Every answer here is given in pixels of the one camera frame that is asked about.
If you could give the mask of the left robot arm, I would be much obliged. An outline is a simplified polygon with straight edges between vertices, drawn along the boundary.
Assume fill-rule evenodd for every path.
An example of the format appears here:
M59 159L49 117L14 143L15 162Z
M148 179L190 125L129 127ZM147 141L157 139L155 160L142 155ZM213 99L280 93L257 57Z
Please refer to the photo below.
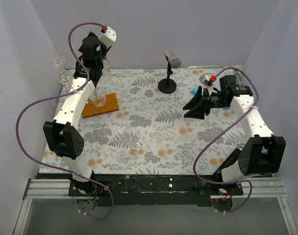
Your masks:
M82 152L84 139L78 132L78 122L88 98L95 90L103 70L107 52L116 41L116 31L108 27L97 36L90 32L79 48L81 56L75 64L71 95L67 96L60 111L52 121L43 125L48 147L62 158L72 171L71 181L78 191L90 196L96 192L96 183L91 179L93 170L88 166Z

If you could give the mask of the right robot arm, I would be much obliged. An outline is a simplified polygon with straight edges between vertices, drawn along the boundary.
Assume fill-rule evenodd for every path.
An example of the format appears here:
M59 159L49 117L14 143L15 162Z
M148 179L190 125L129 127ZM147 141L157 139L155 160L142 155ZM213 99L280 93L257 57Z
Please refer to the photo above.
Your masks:
M255 99L249 86L238 84L235 75L219 79L220 89L214 86L215 76L202 75L201 85L194 97L183 107L186 118L204 119L211 109L230 107L240 119L247 138L244 147L237 148L217 170L219 179L214 190L225 194L232 188L231 182L239 182L251 176L272 174L279 171L286 141L276 136L254 106Z

